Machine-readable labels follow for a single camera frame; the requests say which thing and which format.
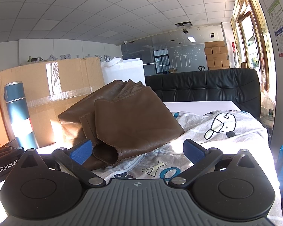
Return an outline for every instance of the tufted cushion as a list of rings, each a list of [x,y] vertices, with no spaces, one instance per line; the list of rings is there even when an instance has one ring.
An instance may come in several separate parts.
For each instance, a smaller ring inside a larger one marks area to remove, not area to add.
[[[163,102],[233,101],[241,110],[260,117],[261,93],[254,69],[219,69],[146,76]]]

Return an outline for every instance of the gray ribbed surface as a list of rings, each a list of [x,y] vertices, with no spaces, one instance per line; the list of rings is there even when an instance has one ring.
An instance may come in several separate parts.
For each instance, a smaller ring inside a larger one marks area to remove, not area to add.
[[[225,222],[202,212],[187,191],[168,187],[162,179],[118,180],[90,189],[80,204],[59,217],[28,221],[8,217],[2,226],[272,226],[267,219]]]

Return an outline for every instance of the wall notice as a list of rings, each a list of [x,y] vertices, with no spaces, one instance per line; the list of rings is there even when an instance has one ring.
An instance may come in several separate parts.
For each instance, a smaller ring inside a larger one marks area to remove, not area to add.
[[[277,0],[268,10],[275,32],[280,57],[283,57],[283,10]]]

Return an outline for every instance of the metal screw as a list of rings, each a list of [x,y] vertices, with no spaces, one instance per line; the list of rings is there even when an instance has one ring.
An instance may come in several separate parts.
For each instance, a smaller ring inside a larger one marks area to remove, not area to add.
[[[177,184],[177,185],[182,185],[186,183],[186,179],[183,177],[175,177],[175,178],[172,178],[171,181],[172,183]]]
[[[92,177],[88,180],[88,183],[92,185],[100,185],[103,182],[103,179],[100,177]]]

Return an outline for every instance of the cartoon duck print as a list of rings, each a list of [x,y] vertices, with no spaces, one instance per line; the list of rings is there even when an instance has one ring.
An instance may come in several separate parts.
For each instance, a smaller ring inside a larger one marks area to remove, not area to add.
[[[206,140],[209,140],[214,132],[215,133],[226,133],[226,136],[228,138],[234,137],[236,134],[234,133],[234,130],[236,128],[236,118],[232,114],[227,114],[227,113],[221,113],[217,115],[212,123],[212,126],[210,130],[208,130],[204,138]]]

